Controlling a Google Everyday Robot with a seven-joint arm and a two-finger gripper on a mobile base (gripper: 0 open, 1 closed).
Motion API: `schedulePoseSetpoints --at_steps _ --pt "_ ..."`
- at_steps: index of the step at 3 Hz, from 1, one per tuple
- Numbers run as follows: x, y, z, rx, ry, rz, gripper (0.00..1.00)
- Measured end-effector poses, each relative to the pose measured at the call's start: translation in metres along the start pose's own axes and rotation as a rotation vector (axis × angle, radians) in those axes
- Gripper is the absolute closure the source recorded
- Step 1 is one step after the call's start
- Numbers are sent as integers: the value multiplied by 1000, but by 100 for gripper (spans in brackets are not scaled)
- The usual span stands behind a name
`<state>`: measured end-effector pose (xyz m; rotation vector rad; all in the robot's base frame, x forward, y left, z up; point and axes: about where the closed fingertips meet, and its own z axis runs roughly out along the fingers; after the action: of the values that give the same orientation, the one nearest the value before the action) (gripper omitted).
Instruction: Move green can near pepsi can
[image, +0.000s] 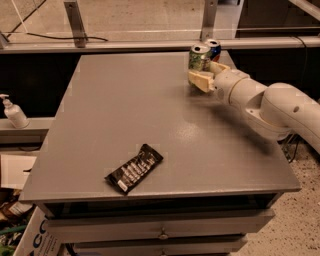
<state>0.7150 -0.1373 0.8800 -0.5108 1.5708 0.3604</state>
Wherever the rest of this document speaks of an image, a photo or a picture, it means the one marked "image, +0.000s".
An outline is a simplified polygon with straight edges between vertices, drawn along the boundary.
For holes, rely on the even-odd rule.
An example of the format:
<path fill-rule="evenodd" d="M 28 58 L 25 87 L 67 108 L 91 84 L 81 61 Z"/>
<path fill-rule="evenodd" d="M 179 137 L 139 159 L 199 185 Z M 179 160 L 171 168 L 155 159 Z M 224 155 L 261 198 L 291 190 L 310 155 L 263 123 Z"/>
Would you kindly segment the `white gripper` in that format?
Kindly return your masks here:
<path fill-rule="evenodd" d="M 230 69 L 229 66 L 214 61 L 210 62 L 209 71 L 189 70 L 188 80 L 205 93 L 212 91 L 214 86 L 214 95 L 224 104 L 229 103 L 235 85 L 249 78 L 248 74 L 240 70 Z"/>

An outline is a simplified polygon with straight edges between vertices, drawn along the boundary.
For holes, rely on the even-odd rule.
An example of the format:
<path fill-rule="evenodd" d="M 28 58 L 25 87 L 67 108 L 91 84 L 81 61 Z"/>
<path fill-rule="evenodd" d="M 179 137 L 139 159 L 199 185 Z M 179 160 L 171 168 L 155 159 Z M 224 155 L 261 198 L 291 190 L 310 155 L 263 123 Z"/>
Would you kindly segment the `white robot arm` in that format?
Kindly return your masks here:
<path fill-rule="evenodd" d="M 320 104 L 287 83 L 263 85 L 238 69 L 211 62 L 208 71 L 188 70 L 188 80 L 222 104 L 236 108 L 263 138 L 298 134 L 320 153 Z"/>

